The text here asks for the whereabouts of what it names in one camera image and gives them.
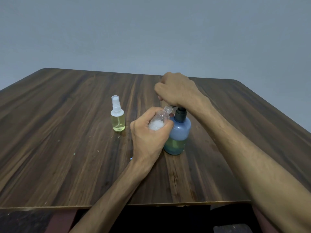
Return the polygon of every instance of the wood grain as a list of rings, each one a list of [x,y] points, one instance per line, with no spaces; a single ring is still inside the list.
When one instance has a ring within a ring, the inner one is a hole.
[[[160,76],[41,69],[0,91],[0,208],[93,205],[132,157],[129,124],[161,106]],[[311,190],[311,134],[228,79],[192,78],[215,108]],[[126,129],[114,132],[111,96]],[[192,129],[179,156],[161,153],[129,204],[248,201],[212,139]]]

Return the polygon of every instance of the yellow liquid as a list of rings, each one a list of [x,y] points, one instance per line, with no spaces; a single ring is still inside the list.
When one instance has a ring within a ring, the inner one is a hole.
[[[120,117],[114,117],[111,115],[111,123],[112,123],[112,128],[116,132],[122,132],[125,129],[125,116],[124,116],[124,114],[121,115]]]

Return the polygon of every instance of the dark floor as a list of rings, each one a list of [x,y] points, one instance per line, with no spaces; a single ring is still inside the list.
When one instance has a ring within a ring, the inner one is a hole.
[[[133,229],[136,232],[146,229],[145,226],[152,226],[152,232],[161,229],[163,226],[169,226],[174,231],[189,232],[208,232],[206,225],[209,216],[210,206],[191,206],[191,207],[132,207],[127,206],[111,229],[111,233],[120,232],[123,229]],[[52,217],[52,211],[0,211],[0,233],[44,233],[49,220]],[[250,227],[246,224],[232,224],[225,226],[212,227],[215,233],[252,233]]]

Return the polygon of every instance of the white spray nozzle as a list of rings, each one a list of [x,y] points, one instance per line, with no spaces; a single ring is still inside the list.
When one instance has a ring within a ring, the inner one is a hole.
[[[120,100],[118,96],[112,96],[112,109],[113,111],[119,112],[121,110]]]

